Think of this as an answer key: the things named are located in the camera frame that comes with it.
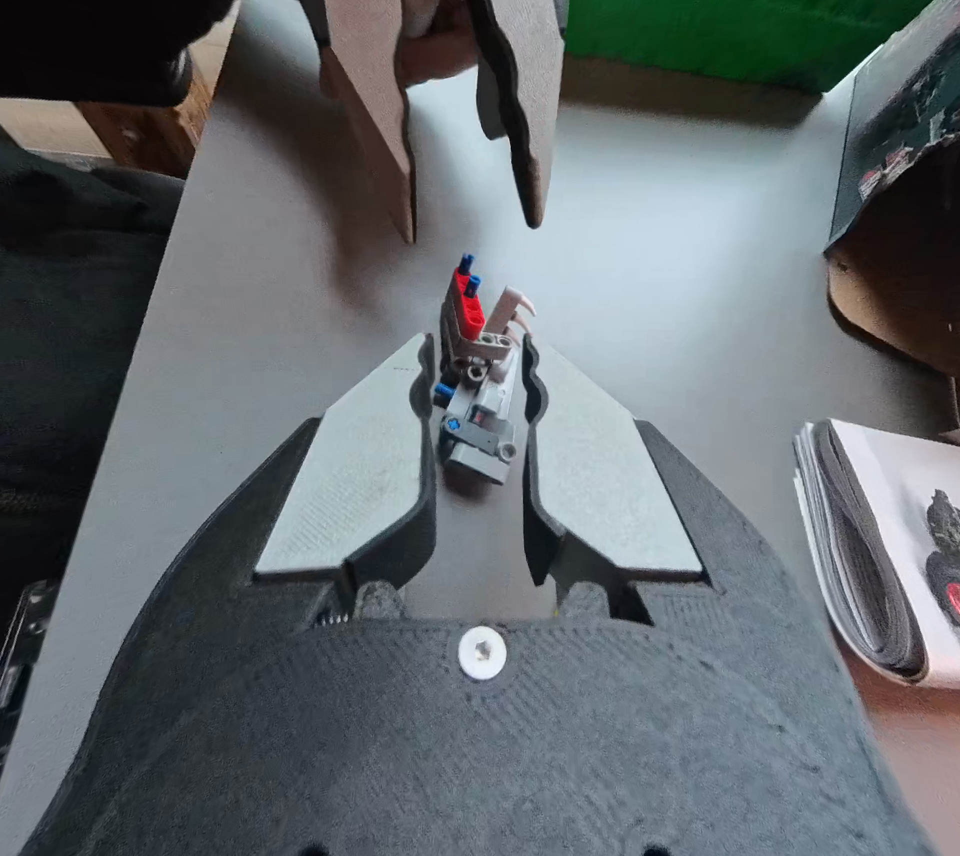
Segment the opened cardboard box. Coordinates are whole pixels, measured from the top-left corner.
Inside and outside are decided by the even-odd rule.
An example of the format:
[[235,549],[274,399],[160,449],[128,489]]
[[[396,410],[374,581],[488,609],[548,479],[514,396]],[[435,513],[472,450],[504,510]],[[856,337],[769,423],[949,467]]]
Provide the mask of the opened cardboard box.
[[941,374],[958,443],[959,0],[933,0],[857,70],[823,251],[834,315]]

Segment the wooden post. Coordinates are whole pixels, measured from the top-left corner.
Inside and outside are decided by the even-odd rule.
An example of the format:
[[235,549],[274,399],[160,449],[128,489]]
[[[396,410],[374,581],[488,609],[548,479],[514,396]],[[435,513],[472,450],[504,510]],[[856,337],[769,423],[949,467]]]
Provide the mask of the wooden post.
[[71,103],[3,97],[2,130],[21,147],[92,167],[122,167],[186,178],[210,116],[240,3],[190,47],[192,78],[173,107]]

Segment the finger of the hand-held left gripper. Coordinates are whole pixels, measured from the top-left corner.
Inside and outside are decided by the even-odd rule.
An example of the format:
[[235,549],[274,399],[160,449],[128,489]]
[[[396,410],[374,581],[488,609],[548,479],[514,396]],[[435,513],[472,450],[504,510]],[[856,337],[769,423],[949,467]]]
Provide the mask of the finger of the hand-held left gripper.
[[471,0],[476,107],[489,140],[506,138],[526,224],[546,214],[569,0]]
[[379,202],[407,244],[417,237],[408,102],[398,80],[402,0],[299,0],[320,70],[362,148]]

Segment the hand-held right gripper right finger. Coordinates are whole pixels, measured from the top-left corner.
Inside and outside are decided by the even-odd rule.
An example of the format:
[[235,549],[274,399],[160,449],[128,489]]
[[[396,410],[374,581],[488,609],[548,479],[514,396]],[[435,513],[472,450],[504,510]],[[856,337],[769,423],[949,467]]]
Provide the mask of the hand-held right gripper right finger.
[[523,548],[534,584],[700,581],[704,564],[630,410],[532,335],[522,382]]

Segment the instruction booklet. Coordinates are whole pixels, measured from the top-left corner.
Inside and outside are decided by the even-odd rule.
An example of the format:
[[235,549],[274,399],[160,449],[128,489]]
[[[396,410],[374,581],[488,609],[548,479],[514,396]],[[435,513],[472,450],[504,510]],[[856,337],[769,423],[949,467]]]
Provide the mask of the instruction booklet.
[[793,447],[834,631],[890,681],[958,691],[958,447],[837,419],[806,423]]

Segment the person's left hand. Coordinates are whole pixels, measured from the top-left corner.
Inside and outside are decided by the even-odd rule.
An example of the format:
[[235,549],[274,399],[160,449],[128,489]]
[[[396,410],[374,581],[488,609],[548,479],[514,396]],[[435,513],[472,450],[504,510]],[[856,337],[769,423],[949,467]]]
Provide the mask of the person's left hand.
[[478,49],[469,25],[404,37],[397,50],[397,81],[403,88],[446,80],[476,66]]

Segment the red toy brick beam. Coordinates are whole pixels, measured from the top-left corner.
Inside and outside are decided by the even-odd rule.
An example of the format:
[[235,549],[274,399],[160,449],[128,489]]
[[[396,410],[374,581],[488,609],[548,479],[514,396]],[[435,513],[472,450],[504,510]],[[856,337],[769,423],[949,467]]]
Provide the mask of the red toy brick beam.
[[481,277],[474,272],[474,255],[462,253],[451,276],[448,302],[453,310],[461,337],[476,341],[486,324],[486,317],[478,298]]

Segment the toy brick claw piece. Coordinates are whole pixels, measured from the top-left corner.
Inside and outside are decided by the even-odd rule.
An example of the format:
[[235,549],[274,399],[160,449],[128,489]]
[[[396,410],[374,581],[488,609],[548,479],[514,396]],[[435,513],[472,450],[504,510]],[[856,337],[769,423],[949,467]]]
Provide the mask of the toy brick claw piece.
[[519,345],[532,332],[529,319],[535,316],[536,309],[527,296],[512,286],[505,286],[486,316],[484,331]]

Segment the grey toy brick assembly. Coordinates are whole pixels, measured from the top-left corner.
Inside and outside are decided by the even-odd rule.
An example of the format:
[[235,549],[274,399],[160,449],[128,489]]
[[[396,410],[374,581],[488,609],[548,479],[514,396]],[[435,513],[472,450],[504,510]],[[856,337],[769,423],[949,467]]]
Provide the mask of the grey toy brick assembly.
[[444,472],[463,482],[468,476],[503,486],[519,447],[511,420],[520,350],[507,334],[482,334],[480,356],[454,358],[442,346],[434,405],[441,410],[438,456]]

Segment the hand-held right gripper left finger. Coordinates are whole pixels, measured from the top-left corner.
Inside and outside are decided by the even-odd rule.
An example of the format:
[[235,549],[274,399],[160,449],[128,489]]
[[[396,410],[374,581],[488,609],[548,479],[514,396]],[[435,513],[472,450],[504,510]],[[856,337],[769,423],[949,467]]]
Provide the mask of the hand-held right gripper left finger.
[[354,593],[408,585],[437,540],[434,339],[417,333],[318,421],[258,561],[262,581],[318,578]]

